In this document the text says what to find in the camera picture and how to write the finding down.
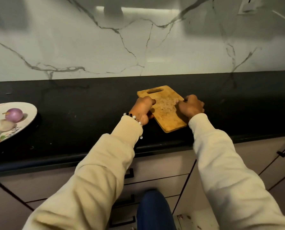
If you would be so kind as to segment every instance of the cream sweatshirt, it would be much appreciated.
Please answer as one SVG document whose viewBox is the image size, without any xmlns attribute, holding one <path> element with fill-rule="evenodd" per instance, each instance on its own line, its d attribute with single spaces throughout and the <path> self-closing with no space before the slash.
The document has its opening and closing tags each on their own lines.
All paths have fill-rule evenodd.
<svg viewBox="0 0 285 230">
<path fill-rule="evenodd" d="M 285 216 L 259 176 L 236 153 L 232 140 L 205 114 L 189 126 L 206 196 L 221 229 L 285 229 Z M 74 175 L 28 218 L 23 230 L 102 230 L 121 194 L 141 126 L 123 116 L 78 164 Z"/>
</svg>

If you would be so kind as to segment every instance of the ribbed cuff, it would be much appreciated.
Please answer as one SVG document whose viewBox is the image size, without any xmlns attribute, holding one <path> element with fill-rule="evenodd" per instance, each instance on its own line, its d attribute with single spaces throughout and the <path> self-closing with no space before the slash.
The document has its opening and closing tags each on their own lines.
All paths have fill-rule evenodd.
<svg viewBox="0 0 285 230">
<path fill-rule="evenodd" d="M 192 130 L 194 137 L 197 134 L 203 134 L 207 131 L 214 130 L 215 128 L 210 123 L 207 115 L 200 113 L 192 117 L 188 123 L 190 129 Z"/>
<path fill-rule="evenodd" d="M 111 135 L 118 137 L 124 143 L 127 143 L 134 148 L 134 145 L 142 135 L 142 127 L 135 119 L 124 115 Z"/>
</svg>

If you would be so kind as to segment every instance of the bracelet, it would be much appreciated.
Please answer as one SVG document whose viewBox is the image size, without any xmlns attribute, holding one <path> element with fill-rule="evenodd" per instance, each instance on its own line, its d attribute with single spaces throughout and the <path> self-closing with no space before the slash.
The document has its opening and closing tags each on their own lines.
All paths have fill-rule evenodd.
<svg viewBox="0 0 285 230">
<path fill-rule="evenodd" d="M 136 118 L 135 115 L 129 114 L 129 112 L 123 113 L 123 115 L 128 115 L 128 116 L 132 117 L 132 118 L 135 119 L 135 120 L 139 123 L 139 125 L 142 127 L 141 122 L 139 121 L 139 119 Z"/>
</svg>

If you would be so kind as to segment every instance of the cutting board handle hole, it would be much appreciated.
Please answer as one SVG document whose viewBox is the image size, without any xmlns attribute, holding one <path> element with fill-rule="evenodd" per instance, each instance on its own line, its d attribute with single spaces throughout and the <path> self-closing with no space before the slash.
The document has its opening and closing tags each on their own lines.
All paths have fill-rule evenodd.
<svg viewBox="0 0 285 230">
<path fill-rule="evenodd" d="M 163 91 L 163 89 L 162 88 L 159 88 L 159 89 L 152 89 L 152 90 L 149 90 L 149 91 L 147 91 L 147 93 L 157 93 L 157 92 L 161 92 L 161 91 Z"/>
</svg>

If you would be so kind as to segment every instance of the electrical outlet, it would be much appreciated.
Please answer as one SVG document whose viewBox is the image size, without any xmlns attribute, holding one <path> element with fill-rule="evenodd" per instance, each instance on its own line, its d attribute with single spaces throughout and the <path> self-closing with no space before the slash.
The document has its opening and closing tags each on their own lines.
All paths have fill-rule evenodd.
<svg viewBox="0 0 285 230">
<path fill-rule="evenodd" d="M 261 5 L 262 0 L 242 0 L 238 14 L 255 14 Z"/>
</svg>

